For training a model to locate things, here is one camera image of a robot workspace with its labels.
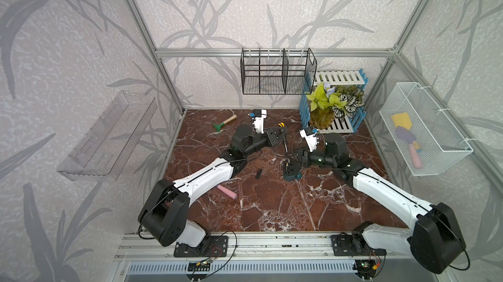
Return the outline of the black battery cover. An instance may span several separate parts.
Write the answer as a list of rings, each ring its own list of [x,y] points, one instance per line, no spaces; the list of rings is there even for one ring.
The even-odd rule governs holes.
[[[261,176],[262,173],[263,173],[263,169],[258,169],[255,178],[258,180],[260,178],[260,176]]]

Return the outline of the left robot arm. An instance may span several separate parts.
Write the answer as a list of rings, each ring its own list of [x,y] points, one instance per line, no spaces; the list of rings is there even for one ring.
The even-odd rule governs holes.
[[[210,234],[188,219],[189,208],[209,190],[239,174],[250,155],[281,144],[287,132],[280,126],[262,133],[249,125],[238,126],[229,148],[210,164],[175,181],[158,181],[138,215],[139,225],[163,247],[180,243],[205,249]]]

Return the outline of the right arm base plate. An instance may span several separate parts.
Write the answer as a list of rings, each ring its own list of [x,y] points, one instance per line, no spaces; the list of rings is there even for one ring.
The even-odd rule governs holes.
[[[384,249],[372,249],[361,236],[350,235],[346,232],[330,236],[331,247],[336,257],[373,257],[386,256]]]

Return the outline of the teal alarm clock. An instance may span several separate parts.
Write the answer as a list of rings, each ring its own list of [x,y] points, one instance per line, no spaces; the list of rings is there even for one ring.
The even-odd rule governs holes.
[[[288,156],[283,165],[282,177],[288,182],[302,179],[301,163],[296,158]]]

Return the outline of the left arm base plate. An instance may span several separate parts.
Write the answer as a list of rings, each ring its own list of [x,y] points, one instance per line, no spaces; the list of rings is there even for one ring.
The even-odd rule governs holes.
[[[220,258],[227,256],[229,247],[228,236],[211,236],[203,239],[197,247],[177,243],[174,250],[175,258]]]

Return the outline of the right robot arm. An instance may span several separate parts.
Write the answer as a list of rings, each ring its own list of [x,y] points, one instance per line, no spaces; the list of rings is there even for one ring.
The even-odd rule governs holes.
[[[417,198],[350,158],[346,141],[339,134],[327,134],[324,149],[319,150],[315,129],[308,127],[299,133],[307,146],[293,151],[284,168],[285,179],[299,179],[301,169],[313,165],[329,168],[335,178],[374,199],[406,225],[362,224],[355,233],[369,248],[413,257],[434,274],[443,273],[456,258],[468,253],[456,215],[448,205]]]

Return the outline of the black yellow screwdriver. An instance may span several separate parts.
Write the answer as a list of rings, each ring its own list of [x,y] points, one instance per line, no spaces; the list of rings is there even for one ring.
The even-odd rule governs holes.
[[[287,134],[288,134],[288,129],[286,128],[286,125],[284,124],[284,122],[280,122],[278,124],[279,127],[283,128],[283,131],[284,131],[284,135],[283,135],[283,144],[284,144],[284,148],[285,148],[285,153],[288,154],[288,142],[287,142]]]

